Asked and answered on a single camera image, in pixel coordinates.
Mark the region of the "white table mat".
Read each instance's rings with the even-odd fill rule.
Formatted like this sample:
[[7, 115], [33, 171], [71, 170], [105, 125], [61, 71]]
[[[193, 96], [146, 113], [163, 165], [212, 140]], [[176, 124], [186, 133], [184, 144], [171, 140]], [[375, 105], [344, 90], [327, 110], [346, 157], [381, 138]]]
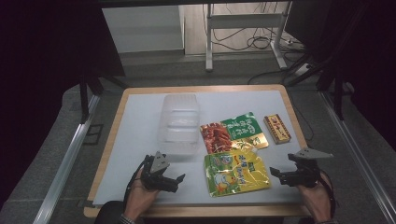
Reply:
[[[277, 145], [269, 140], [269, 146], [257, 151], [267, 167], [282, 171], [292, 171], [295, 165], [288, 160], [290, 153], [300, 150], [295, 131], [284, 100], [279, 91], [222, 91], [197, 92], [200, 106], [200, 122], [231, 119], [251, 112], [256, 117], [263, 133], [270, 133], [263, 118], [278, 114], [291, 135], [291, 141]], [[106, 165], [106, 171], [98, 187], [93, 203], [102, 205], [109, 201], [121, 201], [128, 182], [139, 163], [148, 154], [161, 151], [170, 161], [165, 175], [176, 178], [184, 175], [177, 192], [162, 192], [156, 204], [160, 205], [242, 205], [259, 203], [297, 203], [298, 190], [282, 186], [279, 180], [271, 177], [272, 186], [246, 193], [223, 197], [211, 197], [205, 176], [204, 157], [207, 154], [202, 137], [197, 138], [197, 148], [186, 147], [168, 149], [158, 140], [160, 115], [163, 107], [163, 93], [128, 94], [126, 106], [121, 110], [120, 125], [116, 127], [115, 142]]]

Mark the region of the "clear plastic container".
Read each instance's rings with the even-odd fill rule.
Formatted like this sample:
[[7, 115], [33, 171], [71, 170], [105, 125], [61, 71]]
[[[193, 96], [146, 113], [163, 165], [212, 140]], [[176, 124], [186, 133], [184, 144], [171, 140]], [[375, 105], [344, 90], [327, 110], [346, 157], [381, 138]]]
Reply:
[[195, 94], [167, 94], [157, 134], [161, 149], [169, 154], [193, 154], [198, 143], [199, 121], [200, 107]]

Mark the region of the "person's right hand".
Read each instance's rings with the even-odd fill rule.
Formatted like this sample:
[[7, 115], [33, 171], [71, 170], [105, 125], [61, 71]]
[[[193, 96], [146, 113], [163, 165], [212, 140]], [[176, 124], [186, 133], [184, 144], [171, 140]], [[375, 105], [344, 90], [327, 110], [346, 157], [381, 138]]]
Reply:
[[314, 188], [297, 186], [302, 195], [304, 205], [314, 219], [315, 224], [324, 224], [332, 221], [332, 203], [329, 196], [331, 181], [325, 173], [321, 173], [321, 178], [326, 183], [326, 186], [322, 183], [318, 183]]

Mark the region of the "black stand leg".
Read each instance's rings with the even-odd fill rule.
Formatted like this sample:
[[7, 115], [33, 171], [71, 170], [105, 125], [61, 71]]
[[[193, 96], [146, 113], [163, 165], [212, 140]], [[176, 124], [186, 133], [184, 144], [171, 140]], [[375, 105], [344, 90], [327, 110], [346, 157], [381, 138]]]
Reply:
[[343, 97], [343, 74], [340, 66], [336, 62], [328, 62], [323, 66], [323, 72], [319, 76], [317, 88], [319, 91], [326, 91], [333, 87], [333, 111], [340, 120], [344, 119], [342, 112], [342, 97]]
[[85, 123], [89, 117], [89, 104], [88, 104], [88, 88], [94, 95], [101, 95], [103, 93], [103, 86], [98, 76], [82, 75], [79, 79], [79, 92], [81, 104], [81, 122]]

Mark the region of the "dark curtain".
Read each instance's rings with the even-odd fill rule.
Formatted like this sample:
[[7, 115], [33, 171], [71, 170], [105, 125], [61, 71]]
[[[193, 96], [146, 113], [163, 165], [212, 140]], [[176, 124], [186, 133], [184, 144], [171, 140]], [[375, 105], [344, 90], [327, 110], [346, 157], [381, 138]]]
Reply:
[[365, 6], [336, 62], [352, 102], [396, 150], [396, 0], [293, 0], [286, 32], [321, 63]]
[[64, 92], [122, 73], [100, 0], [0, 0], [0, 209], [41, 148]]

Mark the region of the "red and green snack packet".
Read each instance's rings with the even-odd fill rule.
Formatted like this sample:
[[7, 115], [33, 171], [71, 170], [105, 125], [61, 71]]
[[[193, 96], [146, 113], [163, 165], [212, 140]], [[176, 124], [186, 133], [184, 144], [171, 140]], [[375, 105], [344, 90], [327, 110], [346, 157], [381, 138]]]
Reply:
[[200, 127], [208, 154], [231, 150], [258, 150], [269, 146], [252, 112]]

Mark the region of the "white metal stand frame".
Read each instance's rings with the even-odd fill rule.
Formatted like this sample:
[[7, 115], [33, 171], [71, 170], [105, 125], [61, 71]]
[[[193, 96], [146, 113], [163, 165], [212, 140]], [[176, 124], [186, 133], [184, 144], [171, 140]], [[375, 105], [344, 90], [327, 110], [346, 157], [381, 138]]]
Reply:
[[290, 12], [291, 1], [288, 1], [281, 13], [261, 14], [236, 14], [224, 15], [213, 14], [213, 4], [207, 5], [206, 14], [206, 48], [205, 70], [213, 70], [212, 30], [213, 29], [238, 29], [238, 28], [276, 28], [276, 37], [270, 42], [270, 47], [276, 56], [281, 70], [287, 68], [287, 64], [280, 52], [280, 39], [284, 32], [285, 24]]

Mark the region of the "white power strip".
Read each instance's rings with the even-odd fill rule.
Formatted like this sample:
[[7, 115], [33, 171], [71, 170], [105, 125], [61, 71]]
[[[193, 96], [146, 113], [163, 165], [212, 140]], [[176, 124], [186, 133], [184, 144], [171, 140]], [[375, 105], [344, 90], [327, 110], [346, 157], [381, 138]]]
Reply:
[[299, 69], [297, 69], [294, 73], [295, 76], [299, 77], [302, 74], [306, 73], [312, 68], [312, 65], [310, 63], [304, 63]]

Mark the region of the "small black floor bracket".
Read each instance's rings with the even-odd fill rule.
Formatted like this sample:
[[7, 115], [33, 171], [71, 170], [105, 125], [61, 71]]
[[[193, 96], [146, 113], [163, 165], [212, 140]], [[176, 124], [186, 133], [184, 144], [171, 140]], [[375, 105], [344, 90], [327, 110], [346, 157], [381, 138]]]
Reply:
[[92, 124], [86, 133], [83, 144], [86, 146], [97, 145], [102, 135], [103, 128], [104, 128], [103, 124]]

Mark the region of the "yellow and green snack packet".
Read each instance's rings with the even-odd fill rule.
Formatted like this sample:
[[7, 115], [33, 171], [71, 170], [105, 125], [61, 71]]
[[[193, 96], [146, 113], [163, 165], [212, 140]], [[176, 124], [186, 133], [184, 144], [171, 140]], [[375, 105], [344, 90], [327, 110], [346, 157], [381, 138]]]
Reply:
[[208, 154], [204, 165], [211, 197], [269, 189], [272, 186], [262, 158], [251, 151]]

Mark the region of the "aluminium floor rail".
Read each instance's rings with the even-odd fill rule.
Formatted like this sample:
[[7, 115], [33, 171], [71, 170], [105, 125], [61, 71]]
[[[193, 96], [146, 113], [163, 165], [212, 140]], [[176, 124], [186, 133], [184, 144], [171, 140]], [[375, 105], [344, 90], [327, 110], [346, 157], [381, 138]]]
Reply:
[[94, 95], [91, 98], [88, 106], [87, 120], [84, 123], [80, 123], [78, 125], [70, 145], [64, 154], [62, 163], [60, 164], [59, 169], [49, 187], [47, 195], [36, 214], [33, 224], [49, 224], [56, 204], [59, 201], [62, 191], [64, 190], [65, 183], [74, 166], [83, 140], [91, 126], [92, 119], [100, 99], [101, 97], [97, 95]]
[[339, 118], [334, 111], [334, 103], [328, 93], [320, 91], [318, 95], [323, 100], [332, 122], [334, 123], [337, 131], [340, 133], [347, 150], [349, 151], [353, 161], [356, 163], [360, 173], [366, 182], [369, 190], [372, 192], [376, 203], [378, 204], [381, 212], [383, 213], [388, 224], [396, 224], [396, 206], [389, 197], [382, 183], [375, 175], [373, 169], [368, 161], [364, 158], [360, 146], [357, 144], [355, 138], [348, 129], [346, 123]]

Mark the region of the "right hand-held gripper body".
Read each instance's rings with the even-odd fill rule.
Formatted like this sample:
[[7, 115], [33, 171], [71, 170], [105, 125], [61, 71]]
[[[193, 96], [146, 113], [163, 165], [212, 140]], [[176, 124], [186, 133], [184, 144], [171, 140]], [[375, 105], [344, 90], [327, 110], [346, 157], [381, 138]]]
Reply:
[[303, 148], [294, 154], [289, 154], [289, 160], [294, 161], [297, 167], [296, 175], [289, 178], [293, 178], [298, 182], [296, 186], [302, 185], [313, 188], [320, 178], [317, 159], [329, 159], [332, 157], [333, 154], [331, 153], [318, 151], [310, 147]]

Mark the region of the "brown snack bar packet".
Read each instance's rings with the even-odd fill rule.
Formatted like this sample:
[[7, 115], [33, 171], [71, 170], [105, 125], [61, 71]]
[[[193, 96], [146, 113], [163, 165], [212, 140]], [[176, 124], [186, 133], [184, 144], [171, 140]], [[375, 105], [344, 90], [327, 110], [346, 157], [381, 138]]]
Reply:
[[265, 116], [263, 121], [276, 144], [288, 143], [291, 140], [290, 133], [278, 114]]

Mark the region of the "person's left hand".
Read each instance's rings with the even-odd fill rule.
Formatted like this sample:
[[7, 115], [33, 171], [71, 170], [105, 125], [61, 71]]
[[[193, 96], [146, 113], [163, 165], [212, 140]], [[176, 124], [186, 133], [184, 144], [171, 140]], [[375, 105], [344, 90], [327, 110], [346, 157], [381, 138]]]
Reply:
[[159, 191], [156, 189], [147, 189], [140, 180], [142, 171], [139, 171], [131, 186], [127, 204], [123, 215], [128, 219], [136, 222], [156, 200]]

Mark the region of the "white wall panel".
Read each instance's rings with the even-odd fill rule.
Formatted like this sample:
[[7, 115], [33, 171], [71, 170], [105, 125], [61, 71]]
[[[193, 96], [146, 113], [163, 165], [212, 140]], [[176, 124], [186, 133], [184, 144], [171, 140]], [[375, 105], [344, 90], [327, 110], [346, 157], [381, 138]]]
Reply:
[[103, 13], [118, 53], [184, 49], [180, 6], [113, 7]]

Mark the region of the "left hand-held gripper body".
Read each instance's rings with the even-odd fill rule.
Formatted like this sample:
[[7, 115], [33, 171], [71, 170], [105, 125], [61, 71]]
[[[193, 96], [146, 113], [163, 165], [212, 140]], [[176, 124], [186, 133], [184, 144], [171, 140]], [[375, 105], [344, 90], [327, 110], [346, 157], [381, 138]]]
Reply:
[[163, 175], [169, 165], [166, 155], [160, 151], [157, 151], [154, 155], [147, 155], [144, 159], [143, 171], [140, 176], [144, 186], [147, 189], [163, 190], [165, 185], [175, 185], [172, 183], [171, 178]]

